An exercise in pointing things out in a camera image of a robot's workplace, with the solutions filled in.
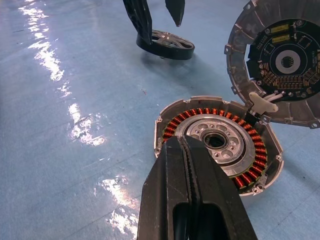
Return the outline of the blue foam table cover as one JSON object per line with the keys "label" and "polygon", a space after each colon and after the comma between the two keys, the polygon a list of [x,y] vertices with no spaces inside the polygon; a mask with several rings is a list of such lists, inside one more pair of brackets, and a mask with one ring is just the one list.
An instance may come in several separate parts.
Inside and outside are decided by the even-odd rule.
{"label": "blue foam table cover", "polygon": [[[147,0],[153,30],[188,60],[136,44],[123,0],[0,0],[0,240],[137,240],[155,122],[178,100],[234,93],[225,46],[250,0],[185,0],[176,26]],[[320,128],[266,122],[284,165],[241,197],[258,240],[320,240]]]}

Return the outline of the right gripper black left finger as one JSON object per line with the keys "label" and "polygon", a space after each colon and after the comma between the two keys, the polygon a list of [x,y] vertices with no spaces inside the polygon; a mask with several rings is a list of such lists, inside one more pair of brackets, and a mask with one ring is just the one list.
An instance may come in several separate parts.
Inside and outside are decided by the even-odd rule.
{"label": "right gripper black left finger", "polygon": [[171,137],[142,187],[136,240],[192,240],[198,218],[198,186],[190,137]]}

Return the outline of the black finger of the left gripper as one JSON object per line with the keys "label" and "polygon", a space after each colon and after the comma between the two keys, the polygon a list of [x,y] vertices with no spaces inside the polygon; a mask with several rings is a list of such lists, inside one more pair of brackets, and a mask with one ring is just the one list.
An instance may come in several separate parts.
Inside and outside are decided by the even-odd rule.
{"label": "black finger of the left gripper", "polygon": [[180,27],[185,11],[185,0],[165,0],[165,6],[169,11],[175,25]]}
{"label": "black finger of the left gripper", "polygon": [[138,35],[148,45],[152,44],[152,17],[147,0],[122,0],[127,15]]}

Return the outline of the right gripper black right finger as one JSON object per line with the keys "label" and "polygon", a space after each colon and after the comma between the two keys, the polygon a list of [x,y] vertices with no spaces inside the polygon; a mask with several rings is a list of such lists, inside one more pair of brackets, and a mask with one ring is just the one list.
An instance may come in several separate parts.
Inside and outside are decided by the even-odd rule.
{"label": "right gripper black right finger", "polygon": [[258,240],[233,181],[190,136],[181,139],[190,207],[189,240]]}

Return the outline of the silver motor cover circuit board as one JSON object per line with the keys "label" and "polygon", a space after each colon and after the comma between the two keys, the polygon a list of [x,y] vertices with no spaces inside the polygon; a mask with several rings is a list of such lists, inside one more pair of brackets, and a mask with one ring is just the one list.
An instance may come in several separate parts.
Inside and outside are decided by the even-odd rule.
{"label": "silver motor cover circuit board", "polygon": [[224,52],[252,116],[320,128],[320,0],[249,0]]}

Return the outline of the silver motor stator copper coils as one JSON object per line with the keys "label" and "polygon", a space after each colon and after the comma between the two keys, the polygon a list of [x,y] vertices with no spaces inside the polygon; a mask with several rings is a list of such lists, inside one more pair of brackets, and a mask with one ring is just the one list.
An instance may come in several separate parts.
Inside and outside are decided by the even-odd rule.
{"label": "silver motor stator copper coils", "polygon": [[264,192],[279,177],[283,149],[269,123],[247,107],[216,96],[193,96],[165,107],[155,121],[154,154],[174,136],[201,141],[242,198]]}

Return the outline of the black spoked motor rotor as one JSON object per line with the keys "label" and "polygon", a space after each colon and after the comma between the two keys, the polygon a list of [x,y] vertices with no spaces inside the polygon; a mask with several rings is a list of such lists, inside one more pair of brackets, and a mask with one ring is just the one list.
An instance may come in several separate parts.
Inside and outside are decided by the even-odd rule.
{"label": "black spoked motor rotor", "polygon": [[160,30],[152,31],[151,44],[147,44],[138,34],[136,44],[148,53],[171,60],[189,60],[195,50],[191,41]]}

